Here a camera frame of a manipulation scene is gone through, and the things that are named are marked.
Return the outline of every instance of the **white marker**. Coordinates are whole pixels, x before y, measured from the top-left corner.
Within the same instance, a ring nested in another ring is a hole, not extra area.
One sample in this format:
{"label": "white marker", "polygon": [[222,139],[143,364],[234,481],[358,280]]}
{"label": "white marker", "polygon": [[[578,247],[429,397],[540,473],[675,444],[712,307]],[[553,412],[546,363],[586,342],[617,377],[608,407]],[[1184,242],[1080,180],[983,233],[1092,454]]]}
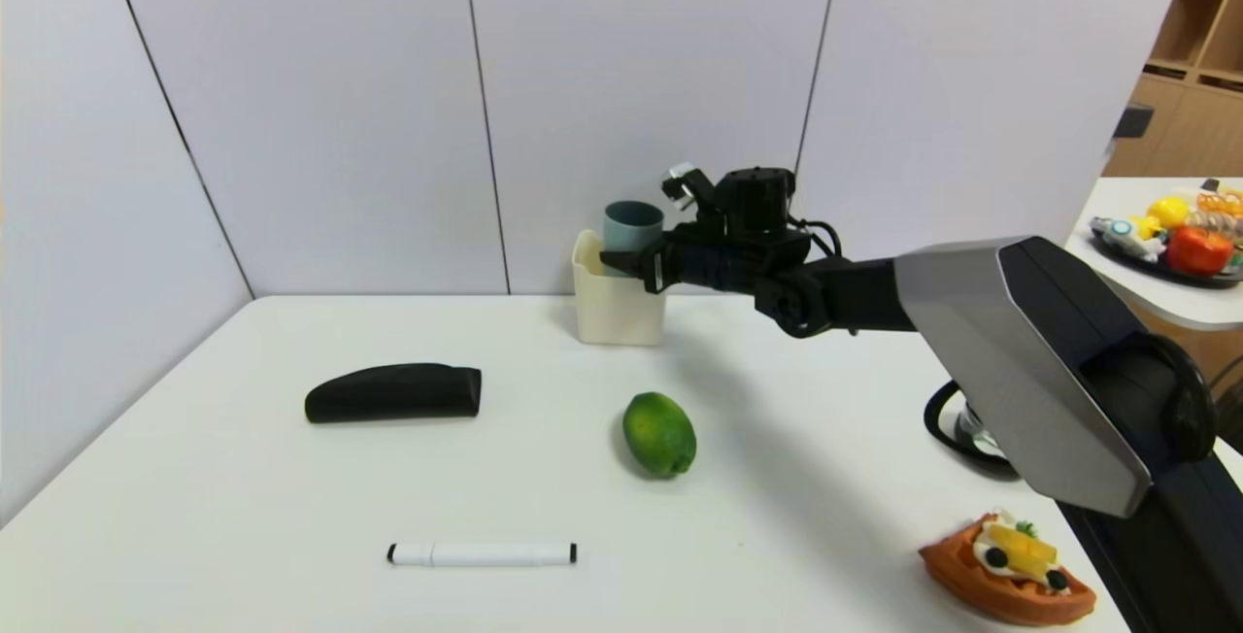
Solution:
{"label": "white marker", "polygon": [[393,565],[537,567],[578,562],[578,543],[393,543]]}

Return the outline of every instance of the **white wall panel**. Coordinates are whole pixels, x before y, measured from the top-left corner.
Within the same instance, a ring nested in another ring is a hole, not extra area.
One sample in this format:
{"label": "white wall panel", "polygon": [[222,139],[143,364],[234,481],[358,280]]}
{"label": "white wall panel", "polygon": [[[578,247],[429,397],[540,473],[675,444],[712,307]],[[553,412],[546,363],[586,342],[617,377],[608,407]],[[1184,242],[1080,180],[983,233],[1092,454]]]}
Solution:
{"label": "white wall panel", "polygon": [[250,300],[126,0],[4,25],[0,520]]}
{"label": "white wall panel", "polygon": [[505,292],[467,0],[132,0],[256,293]]}
{"label": "white wall panel", "polygon": [[850,257],[1060,243],[1168,1],[833,0],[797,211]]}
{"label": "white wall panel", "polygon": [[475,0],[513,291],[568,291],[576,234],[680,162],[792,168],[825,4]]}

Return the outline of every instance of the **small white table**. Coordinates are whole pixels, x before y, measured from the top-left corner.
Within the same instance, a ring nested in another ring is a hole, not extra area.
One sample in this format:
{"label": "small white table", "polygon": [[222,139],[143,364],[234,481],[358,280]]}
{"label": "small white table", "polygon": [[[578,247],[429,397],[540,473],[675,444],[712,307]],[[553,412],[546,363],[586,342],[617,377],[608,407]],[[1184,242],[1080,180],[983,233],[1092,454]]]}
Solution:
{"label": "small white table", "polygon": [[1144,215],[1152,201],[1172,195],[1178,188],[1195,189],[1203,182],[1203,178],[1196,177],[1098,179],[1088,205],[1075,221],[1074,233],[1066,240],[1066,251],[1091,265],[1112,285],[1131,292],[1162,320],[1201,331],[1243,328],[1243,285],[1213,291],[1163,281],[1110,260],[1088,241],[1091,236],[1088,223],[1094,216]]}
{"label": "small white table", "polygon": [[[572,328],[564,298],[252,303],[0,530],[0,631],[1013,631],[915,552],[996,506],[1100,593],[1069,631],[1126,631],[1050,500],[926,435],[946,373],[919,336],[792,340],[732,296],[670,300],[660,348]],[[477,418],[303,418],[319,382],[431,361],[482,369]],[[671,481],[620,440],[644,390],[695,423]],[[426,540],[573,540],[579,562],[385,562]]]}

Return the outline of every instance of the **plate of toy food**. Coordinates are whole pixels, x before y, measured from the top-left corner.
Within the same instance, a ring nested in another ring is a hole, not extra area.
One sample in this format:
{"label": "plate of toy food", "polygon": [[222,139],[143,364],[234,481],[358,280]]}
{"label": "plate of toy food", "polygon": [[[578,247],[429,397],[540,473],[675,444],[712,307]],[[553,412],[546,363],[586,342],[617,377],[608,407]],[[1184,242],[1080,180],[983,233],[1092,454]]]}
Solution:
{"label": "plate of toy food", "polygon": [[1064,626],[1096,607],[1096,593],[1058,562],[1058,550],[1004,510],[920,548],[920,557],[950,593],[1007,623]]}
{"label": "plate of toy food", "polygon": [[1198,192],[1155,200],[1145,216],[1093,218],[1091,244],[1139,271],[1204,289],[1243,281],[1243,192]]}

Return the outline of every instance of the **toy fruit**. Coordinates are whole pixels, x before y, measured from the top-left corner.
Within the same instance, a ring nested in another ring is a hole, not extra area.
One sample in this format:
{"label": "toy fruit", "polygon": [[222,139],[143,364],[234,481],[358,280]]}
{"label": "toy fruit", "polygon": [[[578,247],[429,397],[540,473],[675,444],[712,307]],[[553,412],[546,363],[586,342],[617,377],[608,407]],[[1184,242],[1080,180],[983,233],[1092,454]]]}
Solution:
{"label": "toy fruit", "polygon": [[1096,593],[1066,572],[1058,550],[1003,510],[920,548],[920,557],[955,597],[1009,623],[1066,624],[1096,606]]}
{"label": "toy fruit", "polygon": [[1191,206],[1178,196],[1157,199],[1149,206],[1149,215],[1161,221],[1161,226],[1166,230],[1182,225],[1190,213]]}
{"label": "toy fruit", "polygon": [[1233,243],[1203,228],[1180,228],[1166,246],[1166,264],[1197,276],[1216,276],[1233,255]]}
{"label": "toy fruit", "polygon": [[641,393],[622,418],[626,446],[653,475],[686,473],[695,460],[695,428],[677,403],[660,393]]}
{"label": "toy fruit", "polygon": [[1131,216],[1131,223],[1135,224],[1135,234],[1140,240],[1151,240],[1157,231],[1165,230],[1165,226],[1161,225],[1161,219],[1155,215],[1145,215],[1144,218]]}

